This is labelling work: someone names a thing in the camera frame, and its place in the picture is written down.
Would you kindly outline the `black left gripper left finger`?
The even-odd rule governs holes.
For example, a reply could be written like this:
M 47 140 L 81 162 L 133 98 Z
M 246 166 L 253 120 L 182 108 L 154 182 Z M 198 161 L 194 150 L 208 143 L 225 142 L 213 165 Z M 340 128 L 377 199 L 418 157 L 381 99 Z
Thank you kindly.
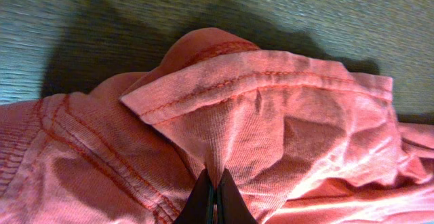
M 174 224 L 212 224 L 213 215 L 214 186 L 208 171 L 204 169 Z

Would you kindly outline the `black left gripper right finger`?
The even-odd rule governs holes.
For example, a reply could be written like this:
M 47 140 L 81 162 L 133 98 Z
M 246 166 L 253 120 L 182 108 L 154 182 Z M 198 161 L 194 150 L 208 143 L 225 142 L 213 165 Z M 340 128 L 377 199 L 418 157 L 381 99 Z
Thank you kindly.
M 231 173 L 225 169 L 216 189 L 218 224 L 257 224 L 245 204 Z

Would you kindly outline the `red soccer t-shirt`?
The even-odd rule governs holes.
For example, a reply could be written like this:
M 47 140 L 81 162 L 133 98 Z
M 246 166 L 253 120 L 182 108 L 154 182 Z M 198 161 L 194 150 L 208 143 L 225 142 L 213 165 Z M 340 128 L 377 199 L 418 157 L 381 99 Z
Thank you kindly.
M 149 72 L 1 107 L 2 223 L 171 223 L 225 169 L 258 223 L 433 220 L 433 127 L 390 77 L 215 28 Z

